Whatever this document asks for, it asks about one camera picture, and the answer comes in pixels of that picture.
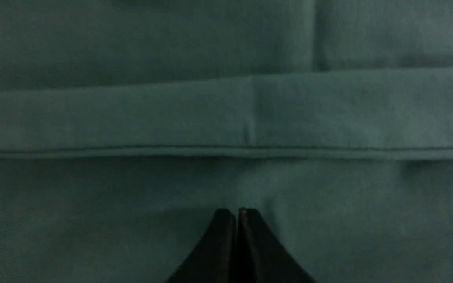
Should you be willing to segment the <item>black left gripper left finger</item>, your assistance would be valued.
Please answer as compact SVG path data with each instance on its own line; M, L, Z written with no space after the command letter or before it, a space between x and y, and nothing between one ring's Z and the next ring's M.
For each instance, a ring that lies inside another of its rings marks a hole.
M232 283L236 235L232 212L216 210L200 241L166 282Z

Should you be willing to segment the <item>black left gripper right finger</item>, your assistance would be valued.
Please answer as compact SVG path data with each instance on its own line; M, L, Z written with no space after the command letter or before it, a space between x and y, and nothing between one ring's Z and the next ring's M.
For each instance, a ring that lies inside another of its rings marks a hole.
M241 208L238 213L239 283L315 283L287 252L261 213Z

